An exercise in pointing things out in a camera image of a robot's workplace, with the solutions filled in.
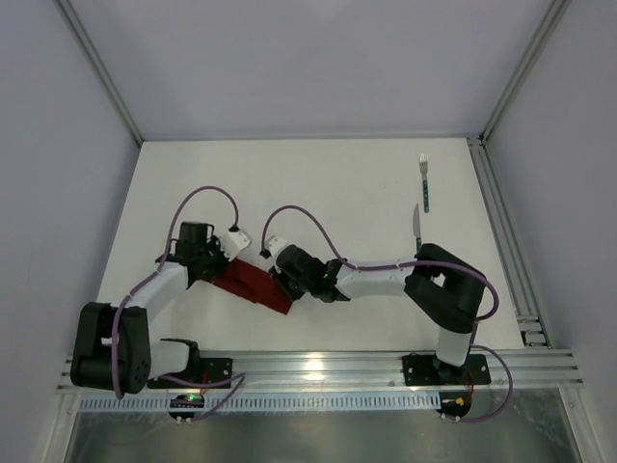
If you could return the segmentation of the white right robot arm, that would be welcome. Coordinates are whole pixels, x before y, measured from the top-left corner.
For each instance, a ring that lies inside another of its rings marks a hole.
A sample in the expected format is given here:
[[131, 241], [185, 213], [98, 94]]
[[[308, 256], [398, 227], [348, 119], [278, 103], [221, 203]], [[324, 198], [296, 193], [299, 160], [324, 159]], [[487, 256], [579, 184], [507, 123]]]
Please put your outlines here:
[[296, 301], [308, 294], [324, 303], [351, 302], [369, 296], [406, 297], [438, 327], [433, 368], [445, 384], [467, 375], [467, 357], [488, 281], [484, 274], [442, 247], [420, 246], [410, 261], [326, 262], [286, 241], [273, 239], [260, 255], [271, 259], [269, 275]]

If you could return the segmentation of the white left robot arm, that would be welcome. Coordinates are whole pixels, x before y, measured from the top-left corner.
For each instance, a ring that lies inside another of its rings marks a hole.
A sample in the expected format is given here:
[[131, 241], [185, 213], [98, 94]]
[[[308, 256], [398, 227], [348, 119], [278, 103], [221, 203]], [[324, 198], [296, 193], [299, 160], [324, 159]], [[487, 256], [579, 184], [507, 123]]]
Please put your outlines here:
[[149, 322], [195, 282], [211, 283], [229, 260], [214, 226], [180, 225], [166, 259], [158, 259], [154, 277], [118, 304], [90, 302], [81, 310], [73, 346], [70, 381], [83, 388], [121, 396], [145, 386], [196, 383], [201, 379], [199, 345], [192, 340], [152, 341]]

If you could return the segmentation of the dark red cloth napkin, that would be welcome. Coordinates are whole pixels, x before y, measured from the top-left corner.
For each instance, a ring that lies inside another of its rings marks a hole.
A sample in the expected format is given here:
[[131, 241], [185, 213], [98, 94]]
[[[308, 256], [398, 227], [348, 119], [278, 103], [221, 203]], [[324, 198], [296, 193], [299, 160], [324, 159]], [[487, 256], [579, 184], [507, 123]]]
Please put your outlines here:
[[292, 300], [269, 274], [244, 260], [230, 262], [213, 285], [277, 313], [288, 314], [291, 309]]

